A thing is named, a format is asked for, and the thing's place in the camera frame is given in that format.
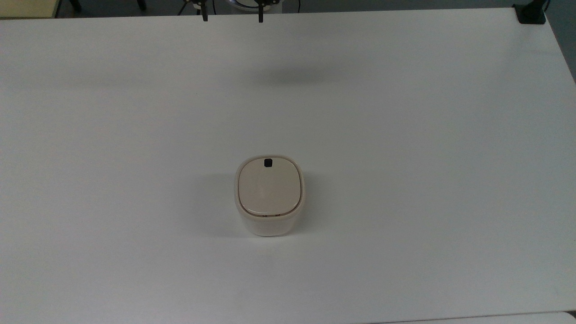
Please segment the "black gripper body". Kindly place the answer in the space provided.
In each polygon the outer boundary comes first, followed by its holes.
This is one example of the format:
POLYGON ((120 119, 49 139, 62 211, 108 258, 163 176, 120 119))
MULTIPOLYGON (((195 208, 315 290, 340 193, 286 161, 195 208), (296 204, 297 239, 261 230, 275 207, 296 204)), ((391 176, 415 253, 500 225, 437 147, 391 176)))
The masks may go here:
MULTIPOLYGON (((201 4, 206 4, 208 0, 192 0, 191 3, 200 8, 201 4)), ((228 3, 237 8, 258 8, 258 4, 265 4, 265 7, 272 6, 272 0, 228 0, 228 3)))

